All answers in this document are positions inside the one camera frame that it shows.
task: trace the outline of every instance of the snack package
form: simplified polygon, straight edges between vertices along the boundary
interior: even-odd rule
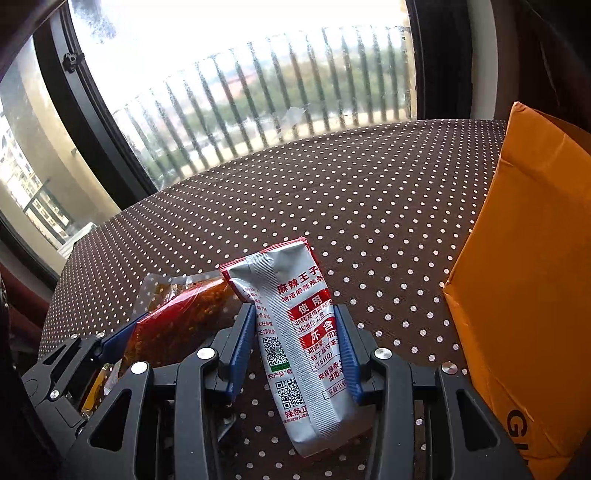
[[[256,304],[256,335],[285,429],[304,457],[369,429],[373,406],[346,388],[330,293],[304,237],[220,267],[244,301]]]
[[[153,368],[181,362],[218,330],[233,325],[241,303],[219,273],[181,278],[182,283],[156,282],[150,302],[139,301],[154,310],[135,324],[119,377],[139,360]]]

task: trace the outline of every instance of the metal bar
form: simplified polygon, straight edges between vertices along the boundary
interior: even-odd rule
[[[152,90],[150,90],[150,94],[152,95],[152,98],[154,99],[154,103],[156,104],[156,108],[158,109],[158,113],[160,114],[160,117],[164,121],[164,125],[166,125],[166,129],[168,130],[168,133],[170,133],[170,136],[173,138],[174,143],[176,143],[179,152],[181,152],[181,155],[185,159],[185,163],[187,165],[189,165],[189,167],[191,168],[191,171],[193,173],[197,173],[197,169],[195,168],[195,165],[193,165],[193,162],[191,161],[191,157],[189,157],[189,152],[187,152],[187,149],[184,147],[183,141],[180,139],[180,137],[177,133],[177,130],[175,129],[173,123],[170,121],[170,118],[168,117],[168,113],[166,112],[166,110],[164,109],[162,104],[158,101],[158,99],[156,98],[156,96],[154,95],[154,92]],[[172,156],[172,162],[174,163],[174,165],[173,165],[174,169],[176,170],[176,167],[178,166],[177,171],[182,172],[181,165],[177,164],[176,158],[174,158],[174,155],[172,155],[172,153],[171,153],[171,156]]]
[[[45,209],[45,211],[51,216],[51,218],[53,218],[54,221],[56,223],[58,223],[58,225],[62,228],[62,230],[66,231],[67,225],[62,221],[61,218],[59,218],[57,216],[57,213],[53,211],[53,209],[51,208],[49,203],[41,195],[39,195],[36,198],[36,200],[39,202],[39,205],[41,205]]]
[[[375,34],[375,30],[371,27],[371,33],[374,38],[374,53],[375,53],[375,66],[378,72],[378,90],[379,90],[379,106],[382,113],[382,122],[386,121],[386,87],[384,85],[384,71],[382,69],[382,53],[379,49],[378,37]]]
[[[349,84],[349,94],[351,95],[351,111],[353,114],[354,126],[359,126],[359,115],[357,113],[357,98],[355,97],[355,82],[353,81],[353,71],[351,70],[351,57],[349,56],[349,47],[345,41],[343,30],[340,31],[340,43],[343,50],[343,61],[345,62],[345,70],[347,72],[347,82]]]
[[[336,74],[335,58],[333,57],[332,48],[330,48],[325,28],[322,28],[322,37],[324,38],[324,51],[326,52],[326,58],[329,61],[330,76],[332,77],[333,88],[335,89],[340,127],[345,128],[345,116],[343,115],[343,99],[340,96],[339,77]]]
[[[152,135],[156,139],[156,142],[158,142],[158,145],[160,146],[160,148],[162,148],[162,150],[166,154],[168,161],[173,166],[174,171],[177,173],[178,177],[183,178],[183,172],[181,171],[181,169],[177,165],[177,163],[174,161],[174,157],[173,157],[171,151],[168,149],[168,145],[166,144],[164,138],[162,137],[162,135],[158,131],[158,128],[156,128],[156,124],[154,123],[154,119],[152,119],[152,116],[144,108],[144,106],[142,105],[142,102],[140,102],[139,99],[138,99],[138,105],[142,109],[142,115],[144,116],[144,119],[146,120],[146,123],[148,124],[148,127],[150,128],[150,131],[152,132]],[[174,178],[170,178],[169,174],[167,176],[172,181],[175,180]]]
[[[269,146],[269,143],[267,142],[267,137],[265,136],[265,131],[262,128],[261,119],[259,117],[259,114],[256,111],[255,102],[254,102],[254,100],[252,100],[251,91],[248,88],[248,83],[246,82],[246,77],[244,76],[244,72],[242,71],[242,67],[238,63],[238,59],[236,58],[236,54],[234,53],[233,48],[230,48],[230,53],[232,54],[232,58],[234,59],[234,67],[236,69],[236,73],[238,74],[238,78],[240,78],[240,83],[242,84],[242,91],[244,92],[244,95],[246,96],[246,101],[248,102],[248,106],[251,109],[252,116],[253,116],[254,121],[256,123],[256,129],[258,130],[259,135],[261,136],[263,146],[265,148],[267,148]]]
[[[203,166],[207,170],[209,168],[209,163],[207,162],[205,155],[203,155],[203,152],[201,151],[201,147],[199,147],[199,142],[197,142],[197,138],[195,138],[195,133],[193,132],[193,129],[191,129],[191,126],[189,125],[189,121],[187,120],[187,116],[184,114],[183,108],[181,107],[180,103],[178,102],[178,99],[177,99],[176,95],[174,94],[172,88],[168,84],[168,82],[164,82],[164,84],[166,85],[166,90],[168,92],[168,96],[170,97],[170,101],[173,103],[174,111],[177,112],[178,117],[181,119],[181,123],[183,124],[183,128],[187,132],[187,135],[189,136],[189,139],[191,140],[191,144],[193,145],[193,148],[195,149],[195,151],[199,155],[199,158],[201,159]]]
[[[290,97],[287,93],[287,88],[285,88],[285,80],[283,79],[283,73],[281,71],[281,66],[279,65],[279,59],[277,58],[275,50],[273,50],[273,45],[269,37],[267,37],[267,42],[269,44],[269,48],[271,49],[271,60],[273,61],[273,66],[275,67],[275,74],[277,75],[277,79],[279,80],[279,87],[281,89],[281,94],[283,95],[285,108],[289,110],[291,108],[291,102]],[[296,125],[291,127],[291,131],[294,134],[294,138],[299,138]]]
[[[301,79],[300,66],[297,63],[296,54],[294,53],[294,49],[291,46],[291,42],[289,41],[287,34],[284,34],[284,35],[285,35],[285,39],[287,40],[287,47],[289,48],[289,51],[290,51],[291,64],[293,65],[294,72],[295,72],[295,79],[297,80],[298,90],[300,91],[301,103],[304,106],[304,115],[306,116],[306,122],[308,123],[308,132],[310,133],[310,135],[314,135],[314,124],[312,123],[312,117],[310,116],[310,110],[309,110],[310,105],[308,103],[308,96],[306,95],[306,88],[304,87],[304,82]]]
[[[240,113],[238,112],[238,108],[236,108],[236,102],[234,101],[234,97],[232,96],[232,92],[230,91],[230,87],[228,86],[228,82],[226,81],[226,76],[223,74],[223,72],[220,70],[220,67],[217,65],[216,56],[212,55],[210,58],[212,59],[213,65],[216,68],[217,76],[220,79],[220,82],[222,83],[223,91],[226,93],[226,98],[228,99],[228,102],[230,103],[230,110],[232,110],[232,113],[234,114],[234,118],[236,119],[236,123],[238,123],[238,128],[240,129],[240,133],[242,134],[242,138],[244,139],[244,143],[246,144],[246,147],[247,147],[249,153],[252,153],[251,141],[248,138],[248,134],[246,133],[246,130],[244,128],[244,124],[242,123],[242,119],[240,118]]]
[[[50,179],[47,179],[45,181],[45,183],[41,186],[42,191],[39,192],[39,194],[44,193],[55,204],[55,206],[58,208],[58,210],[61,212],[61,214],[68,219],[68,223],[73,222],[74,220],[72,219],[72,217],[70,215],[68,215],[68,212],[66,212],[66,209],[61,205],[61,203],[56,199],[56,197],[52,194],[52,192],[50,192],[49,189],[47,188],[47,184],[49,183],[49,180]]]
[[[37,210],[37,208],[33,208],[33,207],[29,207],[29,210],[31,211],[31,213],[33,215],[35,215],[37,217],[37,220],[39,220],[43,226],[49,231],[50,235],[55,238],[59,243],[61,243],[62,245],[66,243],[66,241],[60,237],[57,232],[53,229],[53,227],[47,222],[47,220],[45,220],[45,218],[43,217],[43,215],[41,214],[41,212],[39,210]]]
[[[326,98],[324,97],[324,89],[322,88],[322,82],[320,80],[320,72],[318,71],[318,64],[316,63],[316,55],[314,49],[308,40],[306,35],[306,46],[308,49],[308,58],[312,65],[312,74],[314,75],[314,83],[316,84],[316,90],[318,91],[318,98],[320,99],[320,106],[322,108],[322,117],[324,119],[324,131],[330,132],[329,113],[326,109]]]
[[[216,139],[213,137],[212,133],[209,131],[209,128],[207,127],[207,122],[205,121],[205,117],[203,116],[203,112],[201,111],[201,108],[199,107],[199,104],[197,103],[197,99],[195,98],[195,94],[191,90],[191,87],[187,83],[187,80],[183,79],[183,86],[184,86],[185,92],[187,92],[187,96],[189,97],[189,102],[191,102],[191,106],[193,107],[193,110],[195,110],[195,113],[197,114],[197,118],[199,118],[199,122],[201,123],[201,128],[203,128],[203,132],[207,136],[207,139],[209,140],[209,142],[213,145],[213,149],[216,151],[216,155],[217,155],[217,158],[219,159],[220,163],[224,163],[226,160],[223,158],[222,152],[220,151],[219,147],[217,146]]]
[[[195,62],[195,69],[197,70],[197,73],[199,74],[199,78],[201,80],[201,86],[203,87],[203,91],[205,92],[205,96],[207,97],[209,104],[212,106],[212,111],[213,111],[214,116],[216,117],[217,124],[219,125],[220,129],[222,130],[223,137],[226,139],[226,142],[228,143],[228,148],[232,152],[232,155],[234,155],[234,158],[238,158],[238,153],[236,152],[236,148],[234,148],[234,143],[232,142],[232,139],[230,138],[230,135],[228,134],[228,129],[226,128],[226,122],[223,120],[222,116],[220,115],[219,110],[217,109],[216,101],[213,99],[212,91],[209,89],[209,85],[207,84],[207,81],[205,80],[203,73],[201,73],[201,68],[199,67],[198,62]]]
[[[405,48],[405,32],[407,31],[404,27],[399,27],[400,29],[400,38],[402,40],[402,48],[400,52],[402,54],[402,78],[404,78],[406,85],[408,85],[408,52]],[[407,119],[410,118],[410,90],[405,88],[404,89],[404,115]]]
[[[400,120],[400,105],[398,103],[398,80],[396,78],[396,59],[394,56],[394,48],[392,46],[392,38],[390,37],[390,28],[387,27],[388,31],[388,57],[390,59],[390,79],[392,80],[392,102],[394,103],[394,119]]]
[[[365,56],[365,47],[363,46],[363,40],[359,35],[359,30],[355,28],[357,33],[357,48],[359,51],[359,58],[361,60],[361,73],[363,74],[363,84],[365,85],[365,99],[368,107],[368,121],[370,124],[374,122],[374,106],[371,101],[371,86],[369,84],[369,71],[368,71],[368,59]]]
[[[262,92],[265,95],[265,100],[267,101],[267,105],[269,106],[269,111],[271,116],[273,117],[273,123],[275,124],[275,131],[277,132],[277,138],[279,139],[280,143],[283,143],[283,135],[281,135],[281,126],[279,125],[279,119],[277,118],[277,112],[275,111],[275,105],[273,105],[273,99],[271,99],[271,94],[269,93],[269,88],[267,87],[267,82],[265,81],[265,76],[262,73],[261,64],[256,57],[255,49],[252,46],[252,42],[249,42],[248,48],[252,54],[252,63],[255,66],[256,74],[259,77],[259,81],[261,82]]]
[[[26,211],[28,208],[30,208],[30,207],[31,207],[31,205],[33,204],[33,202],[34,202],[35,200],[37,200],[37,197],[39,196],[39,194],[41,193],[41,191],[42,191],[43,187],[46,185],[46,183],[47,183],[48,181],[49,181],[49,179],[47,179],[47,180],[45,181],[45,183],[43,183],[43,184],[42,184],[42,185],[41,185],[41,186],[40,186],[40,187],[37,189],[37,191],[35,192],[35,195],[33,195],[33,196],[31,197],[31,200],[29,200],[29,201],[28,201],[28,203],[25,205],[25,208],[23,208],[23,209],[22,209],[22,211],[23,211],[23,212],[25,212],[25,211]]]
[[[51,204],[50,202],[53,202],[54,205],[57,207],[57,209],[60,211],[61,215],[63,215],[64,217],[66,217],[68,219],[68,225],[70,223],[72,223],[72,218],[67,214],[67,212],[64,210],[64,207],[61,206],[61,204],[56,200],[56,198],[50,193],[49,190],[47,190],[47,188],[45,188],[44,186],[41,187],[40,189],[41,191],[38,192],[38,196],[37,196],[37,201],[39,203],[41,203],[41,205],[43,206],[43,208],[45,210],[48,211],[49,215],[51,215],[51,217],[60,224],[60,226],[62,227],[63,230],[67,229],[67,225],[64,223],[64,221],[57,216],[57,213],[53,210],[53,208],[51,208]]]
[[[135,117],[129,111],[129,107],[127,105],[125,105],[125,107],[123,108],[123,110],[127,114],[127,117],[129,118],[129,121],[134,126],[135,131],[138,133],[141,141],[143,142],[144,146],[146,147],[146,150],[150,154],[150,157],[152,157],[152,159],[154,160],[154,163],[158,166],[158,169],[160,170],[160,172],[162,172],[162,174],[165,177],[168,177],[168,170],[166,168],[164,168],[164,165],[162,165],[162,162],[161,162],[159,156],[156,155],[156,152],[154,151],[154,149],[150,145],[150,141],[148,140],[148,137],[146,137],[146,134],[144,133],[144,131],[140,127],[138,121],[135,119]]]

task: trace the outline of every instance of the table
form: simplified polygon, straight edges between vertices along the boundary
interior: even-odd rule
[[[417,364],[451,360],[466,374],[441,287],[478,216],[505,127],[434,120],[356,128],[247,155],[146,198],[76,245],[40,357],[71,333],[123,326],[148,273],[213,270],[304,235],[335,302],[379,346]],[[302,460],[266,386],[256,347],[235,404],[244,445],[226,478],[363,478],[369,438]],[[419,452],[422,441],[418,432]]]

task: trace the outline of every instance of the qr code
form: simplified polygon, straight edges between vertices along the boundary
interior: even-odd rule
[[[290,366],[277,337],[263,337],[262,345],[265,348],[265,356],[272,372],[284,370]]]
[[[284,409],[288,410],[289,408],[299,407],[304,404],[304,398],[301,396],[295,378],[275,382],[275,386]]]

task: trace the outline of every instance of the window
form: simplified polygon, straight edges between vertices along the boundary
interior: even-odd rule
[[[77,240],[120,210],[61,123],[32,39],[0,82],[4,222],[59,275]]]
[[[416,118],[404,0],[71,0],[86,63],[158,189],[247,153]]]

